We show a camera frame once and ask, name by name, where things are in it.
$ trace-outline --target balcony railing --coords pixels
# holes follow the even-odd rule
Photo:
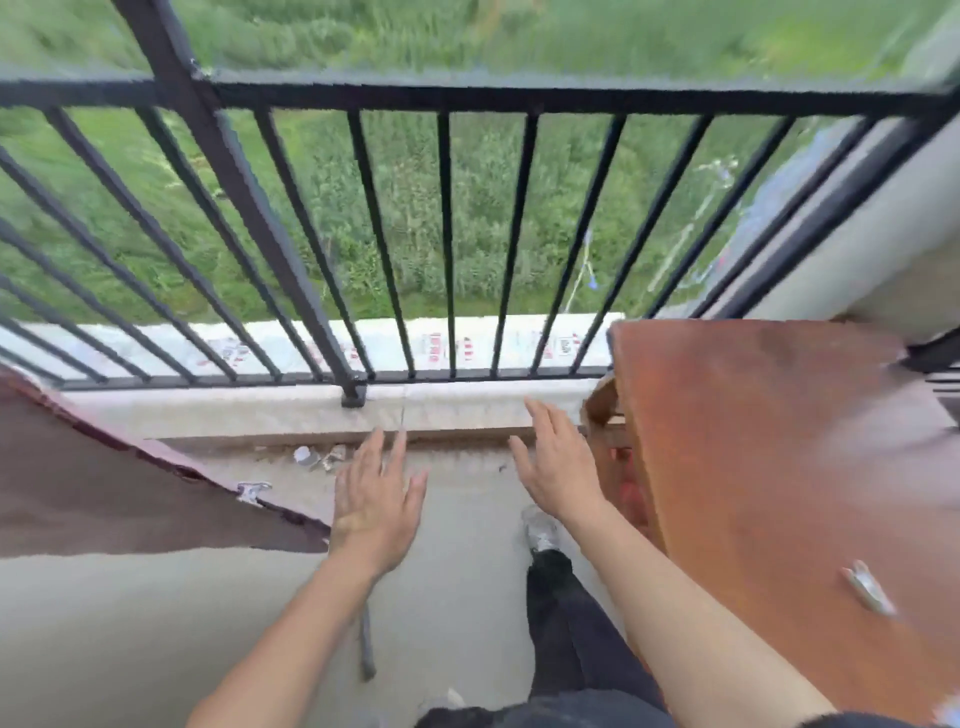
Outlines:
[[[705,292],[690,313],[693,317],[738,318],[754,308],[797,265],[819,246],[851,213],[867,200],[912,155],[939,132],[960,109],[960,95],[953,86],[917,89],[895,85],[793,86],[763,85],[681,85],[634,82],[575,82],[543,77],[491,78],[489,76],[448,74],[442,78],[395,78],[320,74],[306,76],[289,73],[234,74],[204,72],[194,61],[186,35],[173,14],[168,0],[114,0],[114,4],[132,29],[149,62],[152,76],[112,75],[80,78],[15,78],[0,81],[0,106],[40,109],[47,123],[89,168],[113,198],[138,223],[158,249],[189,280],[237,341],[265,368],[266,374],[239,374],[198,331],[184,322],[170,306],[162,302],[151,287],[111,257],[107,247],[43,184],[6,150],[0,148],[0,167],[45,213],[53,218],[86,251],[106,266],[116,278],[142,299],[155,315],[173,327],[212,363],[220,374],[202,376],[166,351],[155,338],[106,305],[69,272],[58,267],[33,242],[0,218],[0,240],[16,248],[39,266],[58,284],[79,297],[104,320],[169,367],[171,374],[148,373],[131,362],[90,329],[80,328],[61,311],[27,290],[21,281],[0,273],[0,288],[16,297],[35,315],[57,325],[103,355],[126,372],[125,376],[106,376],[88,362],[78,359],[47,338],[37,335],[12,316],[0,314],[0,327],[54,356],[78,376],[65,377],[48,371],[22,353],[0,348],[0,358],[62,389],[162,388],[191,386],[254,386],[295,383],[332,383],[344,392],[347,406],[362,405],[365,388],[374,382],[455,381],[518,379],[528,377],[598,376],[603,367],[584,365],[588,347],[601,331],[621,289],[644,249],[694,153],[716,117],[726,115],[762,115],[777,121],[743,166],[725,196],[702,226],[698,236],[668,271],[666,282],[646,310],[645,318],[658,315],[670,301],[684,277],[703,255],[710,241],[728,220],[777,151],[798,119],[811,116],[856,117],[843,139],[819,167],[792,194],[780,211],[739,255],[718,281]],[[190,192],[196,204],[223,239],[244,275],[276,319],[289,342],[306,363],[307,372],[289,372],[279,367],[248,327],[230,311],[211,282],[191,263],[180,247],[164,232],[162,221],[141,205],[123,180],[107,164],[100,152],[84,137],[65,108],[113,107],[134,109],[147,132],[166,157],[172,170]],[[216,201],[202,184],[158,109],[174,111],[183,120],[215,174],[220,187],[239,213],[253,243],[276,277],[301,324],[288,316],[257,270],[252,257],[230,228]],[[331,330],[328,312],[321,304],[315,286],[307,276],[304,261],[287,230],[278,222],[268,200],[257,183],[230,126],[226,109],[248,109],[269,151],[290,205],[302,227],[312,255],[323,274],[336,317],[346,327],[357,366],[348,358]],[[334,265],[300,195],[284,144],[277,132],[272,109],[331,109],[344,113],[353,153],[372,225],[373,239],[386,281],[396,331],[405,368],[377,371],[350,316]],[[411,351],[410,337],[403,317],[374,185],[371,155],[364,132],[363,112],[369,110],[419,111],[436,116],[442,219],[444,281],[446,288],[447,367],[442,370],[418,370]],[[492,363],[483,369],[458,367],[456,347],[457,319],[454,311],[454,259],[450,181],[450,114],[459,112],[499,112],[525,114],[523,140],[516,174],[513,219],[506,247],[502,293],[492,347]],[[502,368],[504,327],[511,298],[517,249],[527,186],[538,125],[545,114],[605,114],[610,117],[599,161],[588,187],[582,211],[572,231],[572,242],[562,268],[559,285],[552,297],[535,353],[523,368]],[[544,366],[544,352],[563,305],[564,295],[576,270],[591,217],[610,171],[624,126],[631,114],[690,115],[694,117],[685,140],[660,183],[659,191],[640,223],[636,238],[624,255],[602,306],[586,330],[579,349],[568,367]],[[889,130],[846,174],[842,183],[812,210],[802,216],[795,229],[774,250],[768,246],[794,220],[802,207],[821,189],[830,176],[847,160],[864,138],[884,119],[894,119]],[[953,347],[956,335],[945,337]],[[943,366],[942,350],[931,359],[927,345],[923,360],[908,365],[929,372]]]

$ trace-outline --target concrete curb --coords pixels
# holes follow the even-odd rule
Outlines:
[[[225,445],[362,439],[405,427],[418,439],[480,438],[530,429],[524,397],[549,401],[575,423],[597,379],[374,385],[345,409],[327,385],[143,392],[78,392],[69,399],[129,437]]]

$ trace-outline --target railing baluster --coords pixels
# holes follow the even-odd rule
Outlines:
[[[297,248],[277,221],[219,100],[202,78],[169,0],[113,0],[113,5],[127,21],[164,96],[193,134],[217,182],[310,332],[333,380],[344,390],[343,405],[362,406],[365,386],[347,364]]]
[[[750,244],[750,247],[734,262],[724,277],[710,288],[704,299],[697,304],[693,313],[690,314],[690,318],[699,319],[709,311],[710,307],[723,296],[730,284],[754,262],[770,241],[793,219],[797,211],[813,196],[814,192],[820,189],[820,185],[827,181],[828,177],[843,163],[843,160],[850,155],[850,152],[856,148],[875,125],[876,119],[862,118],[844,135],[836,149],[830,152],[829,156],[810,175],[809,179],[794,193],[793,197],[780,209],[780,212],[770,221],[763,232]]]
[[[303,204],[303,198],[297,189],[297,181],[294,179],[293,168],[290,166],[290,161],[287,159],[286,152],[283,150],[283,142],[280,140],[280,135],[276,131],[274,118],[268,109],[256,109],[253,112],[253,116],[256,119],[257,126],[260,128],[260,136],[263,137],[263,143],[267,145],[267,150],[274,160],[274,167],[276,167],[276,172],[280,176],[280,181],[283,182],[283,187],[287,191],[287,198],[290,200],[290,205],[293,207],[297,219],[300,221],[300,227],[303,228],[303,234],[306,236],[307,243],[310,245],[310,250],[313,252],[313,256],[317,259],[317,264],[320,266],[320,272],[324,276],[326,287],[330,290],[333,303],[337,306],[337,311],[340,312],[340,317],[344,321],[344,326],[347,328],[350,341],[353,342],[353,347],[356,349],[357,357],[360,359],[360,363],[363,364],[367,376],[372,376],[373,365],[367,357],[367,348],[364,346],[363,339],[360,337],[350,317],[347,302],[344,300],[343,293],[341,293],[340,282],[337,280],[333,266],[326,256],[326,251],[320,242],[320,238],[317,236],[317,231],[313,227],[310,214],[306,211],[306,206]]]
[[[65,283],[63,283],[63,285],[71,293],[73,293],[74,295],[78,295],[76,291],[74,291],[69,285],[66,285]],[[144,382],[150,381],[151,376],[148,375],[146,372],[144,372],[142,369],[140,369],[138,366],[127,361],[127,359],[125,359],[123,356],[117,353],[114,349],[107,346],[99,339],[94,338],[93,336],[88,334],[86,331],[84,331],[82,328],[74,324],[72,321],[60,315],[60,313],[47,302],[41,301],[40,299],[27,293],[25,290],[20,288],[18,285],[16,285],[16,283],[14,283],[12,280],[4,276],[2,273],[0,273],[0,288],[3,288],[4,290],[13,294],[24,305],[31,308],[38,316],[40,316],[40,318],[44,319],[50,324],[56,324],[57,326],[70,332],[75,337],[77,337],[78,339],[83,341],[85,344],[87,344],[90,348],[96,350],[97,352],[100,352],[103,356],[105,356],[107,359],[112,361],[117,366],[123,367],[132,375],[139,377]],[[90,305],[90,303],[88,303],[86,299],[83,299],[83,300],[85,303],[87,303],[87,305]],[[165,363],[171,369],[174,369],[178,372],[180,371],[180,369],[182,369],[182,367],[180,366],[180,364],[177,362],[176,359],[170,359],[170,361],[167,361],[166,359],[164,359],[164,357],[167,355],[162,349],[160,349],[156,344],[154,344],[154,342],[152,342],[142,333],[140,333],[135,328],[133,328],[130,324],[120,319],[120,317],[114,314],[112,311],[103,307],[99,309],[97,307],[93,307],[93,309],[98,313],[100,313],[100,315],[105,316],[107,320],[111,321],[115,326],[118,326],[121,330],[124,331],[124,333],[130,336],[134,341],[140,344],[140,346],[142,346],[148,352],[150,352],[154,356],[157,356],[157,358],[163,361],[163,363]],[[190,372],[186,372],[185,378],[189,382],[196,380],[196,378],[192,374],[190,374]]]
[[[347,121],[350,125],[350,138],[353,140],[353,155],[360,169],[360,181],[367,196],[367,208],[370,211],[370,222],[373,227],[373,238],[376,240],[377,250],[380,252],[380,263],[383,266],[383,278],[387,281],[387,292],[390,294],[390,303],[394,308],[396,330],[400,336],[400,346],[403,348],[403,357],[407,361],[407,370],[413,378],[417,370],[414,367],[414,356],[410,352],[410,340],[407,337],[407,325],[403,321],[400,311],[400,298],[396,294],[394,268],[390,263],[390,251],[387,250],[387,239],[383,234],[383,221],[380,218],[380,203],[376,200],[376,186],[373,184],[373,170],[370,167],[370,155],[367,153],[367,141],[363,135],[363,124],[360,121],[359,111],[348,111]]]
[[[73,119],[67,116],[63,109],[48,109],[43,112],[43,115],[50,123],[50,126],[57,130],[57,133],[63,141],[73,150],[74,154],[76,154],[87,168],[93,172],[96,178],[100,180],[100,184],[113,195],[113,198],[120,204],[120,207],[125,209],[127,214],[140,226],[147,237],[156,243],[156,246],[160,248],[167,259],[174,264],[177,270],[180,271],[180,274],[193,284],[193,287],[200,292],[210,304],[210,307],[216,311],[217,315],[220,316],[233,333],[237,335],[237,338],[246,344],[252,352],[259,350],[259,346],[250,338],[247,331],[243,328],[243,325],[240,324],[223,302],[220,301],[220,298],[217,296],[216,291],[213,290],[213,286],[210,285],[209,281],[186,259],[180,246],[167,236],[167,233],[160,227],[160,223],[156,221],[156,218],[147,212],[143,205],[137,201],[127,186],[123,184],[119,176],[117,176],[117,173],[113,171],[113,168],[107,164],[107,161],[100,152],[90,144],[89,140],[80,131],[80,128],[74,124]],[[227,375],[227,377],[236,379],[236,372],[224,361],[220,354],[211,349],[203,339],[198,340],[201,344],[197,344],[194,341],[191,341],[191,343],[200,349],[200,351],[204,353],[204,356]]]
[[[37,334],[30,331],[28,328],[22,327],[14,319],[12,319],[11,317],[3,313],[0,313],[0,327],[3,327],[8,331],[12,331],[24,341],[27,341],[33,344],[38,349],[43,349],[45,352],[55,356],[57,359],[62,361],[67,366],[72,367],[73,369],[76,369],[78,372],[82,372],[83,374],[88,376],[90,379],[93,379],[94,381],[99,382],[101,384],[107,381],[107,378],[102,374],[100,374],[100,372],[98,372],[97,370],[87,366],[80,359],[73,356],[69,352],[65,352],[56,344],[51,344],[42,336],[38,336]]]
[[[42,379],[49,379],[55,386],[62,387],[65,383],[63,378],[48,372],[43,367],[34,364],[32,361],[27,361],[25,358],[20,356],[18,353],[11,352],[9,349],[0,347],[0,359],[6,359],[21,369],[26,369],[28,372],[33,372],[35,375],[39,376]]]
[[[680,281],[684,279],[684,276],[687,274],[693,264],[697,262],[697,258],[700,257],[700,254],[709,244],[710,240],[713,238],[713,235],[720,230],[720,226],[724,224],[724,221],[728,218],[730,213],[733,212],[736,204],[740,202],[740,200],[746,194],[747,190],[750,188],[750,185],[753,184],[754,180],[756,179],[756,176],[760,174],[760,171],[763,169],[764,165],[766,165],[766,163],[770,160],[770,157],[773,156],[774,152],[777,151],[780,144],[790,132],[790,128],[793,127],[795,121],[796,118],[793,116],[787,116],[774,124],[774,128],[769,134],[767,134],[767,137],[763,140],[760,146],[757,147],[754,155],[750,158],[750,161],[747,162],[747,166],[744,168],[742,174],[736,178],[736,182],[733,183],[733,187],[730,188],[730,191],[720,202],[719,207],[713,211],[712,215],[710,215],[710,218],[704,224],[704,228],[700,231],[700,235],[693,242],[693,245],[686,250],[684,257],[681,258],[680,262],[677,264],[677,267],[673,269],[673,273],[670,274],[669,280],[662,287],[653,304],[651,304],[650,308],[647,309],[647,312],[643,314],[643,318],[654,318],[658,311],[660,311],[666,302],[670,300],[670,297],[680,284]]]
[[[190,165],[190,162],[188,162],[186,157],[183,156],[180,145],[170,133],[170,130],[163,122],[163,119],[160,118],[159,113],[156,112],[156,109],[151,107],[141,107],[139,109],[135,109],[135,111],[136,115],[140,117],[140,121],[143,122],[143,126],[146,128],[147,133],[156,142],[156,145],[160,148],[160,151],[167,158],[167,161],[170,162],[170,166],[173,168],[174,172],[177,173],[180,181],[183,182],[183,186],[186,187],[186,189],[193,196],[197,206],[203,211],[206,219],[210,222],[210,225],[217,231],[221,239],[224,241],[224,245],[227,246],[227,250],[230,251],[230,254],[233,255],[234,260],[236,260],[240,265],[240,269],[244,272],[247,280],[250,281],[257,294],[259,294],[260,300],[263,301],[263,303],[267,306],[274,318],[279,321],[280,326],[290,338],[290,343],[293,344],[294,347],[300,352],[301,356],[306,358],[308,363],[311,363],[312,357],[309,357],[309,352],[307,351],[306,346],[300,340],[300,335],[297,334],[297,331],[293,328],[293,325],[290,323],[290,320],[287,318],[286,314],[284,314],[283,310],[279,307],[279,305],[277,305],[274,295],[270,292],[270,288],[267,287],[267,283],[264,281],[264,279],[260,277],[260,274],[257,272],[256,266],[253,264],[250,255],[248,255],[247,251],[243,249],[243,246],[240,245],[240,242],[236,239],[236,236],[233,234],[233,231],[227,224],[227,220],[224,219],[224,215],[220,211],[220,208],[217,207],[217,204],[213,201],[210,193],[206,191],[206,187],[204,187],[204,184],[200,181],[200,178],[197,177],[197,173]],[[276,367],[276,364],[274,364],[270,356],[255,342],[254,347],[251,348],[251,351],[253,352],[253,355],[260,360],[263,366],[267,368],[267,371],[274,379],[280,380],[283,377],[283,372]]]
[[[507,262],[503,269],[503,294],[500,296],[500,313],[496,319],[496,335],[493,338],[493,361],[491,374],[496,377],[500,369],[500,350],[503,347],[503,328],[507,323],[507,311],[510,308],[510,289],[514,285],[516,251],[520,243],[520,230],[523,227],[523,209],[527,203],[527,185],[530,183],[530,168],[533,166],[534,149],[537,147],[537,125],[540,118],[527,114],[523,123],[523,147],[520,151],[520,168],[516,173],[516,193],[514,195],[514,217],[510,222],[510,245],[507,248]]]
[[[949,104],[939,113],[918,119],[905,119],[889,132],[870,153],[851,170],[807,215],[797,229],[763,262],[760,269],[737,288],[731,298],[713,316],[738,319],[746,316],[830,234],[890,179],[954,117],[960,87],[955,88]]]
[[[534,353],[534,360],[530,365],[530,376],[535,375],[537,369],[540,367],[540,361],[543,359],[543,351],[546,349],[547,341],[550,340],[550,331],[553,329],[553,323],[557,318],[557,313],[560,311],[560,306],[564,302],[566,287],[569,285],[570,277],[573,275],[573,267],[577,263],[580,249],[583,248],[584,237],[587,235],[590,219],[593,217],[593,211],[597,207],[600,192],[603,190],[603,183],[607,179],[607,173],[610,172],[610,165],[613,162],[613,155],[616,153],[616,145],[620,141],[620,135],[623,134],[623,127],[626,123],[626,115],[617,115],[611,119],[610,126],[607,128],[607,138],[604,141],[596,171],[593,173],[593,179],[590,180],[587,199],[584,201],[584,208],[580,212],[580,219],[577,221],[577,230],[573,235],[573,243],[570,245],[570,252],[566,256],[564,271],[561,273],[560,283],[557,286],[557,295],[553,299],[553,303],[550,306],[550,313],[547,315],[546,321],[543,324],[543,332],[540,334],[540,340],[537,343],[537,351]]]
[[[608,313],[610,313],[610,309],[613,308],[616,297],[620,294],[620,289],[623,288],[623,284],[627,282],[627,276],[630,275],[630,271],[633,269],[636,259],[643,251],[643,246],[646,244],[650,234],[657,226],[660,216],[666,209],[667,203],[670,202],[670,198],[677,189],[677,185],[680,184],[680,180],[683,178],[684,172],[690,164],[690,160],[693,159],[693,155],[700,146],[700,142],[703,141],[704,135],[707,133],[707,129],[712,121],[712,116],[700,116],[690,126],[690,131],[686,135],[686,140],[684,141],[680,152],[673,160],[673,164],[666,173],[666,177],[663,178],[663,182],[660,184],[660,189],[657,190],[657,196],[654,198],[654,202],[650,205],[650,210],[647,212],[646,219],[644,219],[639,230],[636,232],[636,237],[634,238],[633,244],[630,246],[630,250],[628,250],[627,254],[623,256],[623,262],[620,263],[620,268],[616,272],[616,278],[613,280],[610,290],[607,291],[607,296],[604,299],[603,305],[600,307],[597,315],[593,317],[593,321],[590,323],[590,328],[587,331],[587,335],[584,336],[584,340],[580,344],[580,350],[577,351],[577,356],[574,358],[573,364],[570,366],[571,374],[576,374],[577,370],[580,369],[580,365],[583,363],[584,357],[587,355],[587,349],[589,349],[590,344],[593,343],[593,338],[597,335],[597,331],[600,330],[601,326],[603,326],[604,318]]]
[[[117,263],[110,256],[104,244],[93,236],[86,225],[61,204],[36,177],[17,163],[3,147],[0,147],[0,167],[3,168],[7,175],[20,186],[20,189],[22,189],[40,209],[56,220],[84,250],[88,251],[104,266],[109,268],[120,282],[143,299],[160,318],[172,325],[183,338],[193,344],[199,351],[203,352],[204,355],[207,355],[204,349],[209,349],[209,346],[200,338],[197,332],[182,321],[170,306],[160,301],[154,295],[153,291],[144,285],[130,270]]]
[[[444,225],[444,280],[446,281],[446,338],[450,376],[457,376],[457,333],[453,312],[453,211],[450,206],[450,114],[437,114],[437,147],[440,154],[440,213]]]

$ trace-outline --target tall grass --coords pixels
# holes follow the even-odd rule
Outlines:
[[[175,6],[205,67],[378,70],[484,68],[552,73],[680,78],[733,76],[866,77],[895,72],[907,48],[943,12],[947,0],[179,0]],[[17,66],[146,69],[135,42],[107,0],[8,0],[0,61]],[[267,312],[222,241],[174,176],[135,116],[125,110],[71,111],[108,161],[190,262],[247,320]],[[260,263],[236,211],[182,122],[165,114],[186,154]],[[232,112],[254,172],[326,296],[300,225],[249,114]],[[331,111],[280,111],[277,124],[314,225],[336,261],[348,303],[359,317],[390,315],[370,218],[353,160],[346,119]],[[363,117],[388,245],[404,314],[445,312],[440,249],[436,122],[429,114]],[[595,310],[630,245],[690,119],[633,117],[614,159],[592,223],[596,288],[578,289],[571,310]],[[746,158],[770,119],[716,121],[637,263],[617,308],[638,313],[653,275],[705,197],[715,191],[717,159]],[[608,120],[548,116],[530,182],[511,310],[544,311],[566,257]],[[768,165],[804,144],[819,123],[804,121]],[[513,207],[522,118],[456,114],[451,123],[453,224],[458,312],[493,313],[499,300]],[[158,296],[192,321],[215,321],[204,299],[163,258],[136,223],[28,109],[0,113],[0,142],[41,177]],[[715,194],[712,206],[721,195]],[[6,178],[2,215],[106,304],[131,320],[153,311],[89,258]],[[722,248],[737,214],[710,246],[702,269]],[[96,317],[7,246],[0,266],[78,321]],[[270,284],[282,298],[276,282]],[[18,316],[33,314],[0,296]]]

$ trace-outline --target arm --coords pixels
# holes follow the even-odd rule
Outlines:
[[[330,555],[247,657],[202,700],[187,728],[295,728],[344,630],[376,580],[394,569],[420,524],[426,474],[403,492],[406,435],[381,474],[375,431],[337,473]]]
[[[528,401],[537,462],[511,438],[520,479],[579,544],[685,728],[796,728],[835,709],[747,625],[660,553],[600,491],[587,441]]]

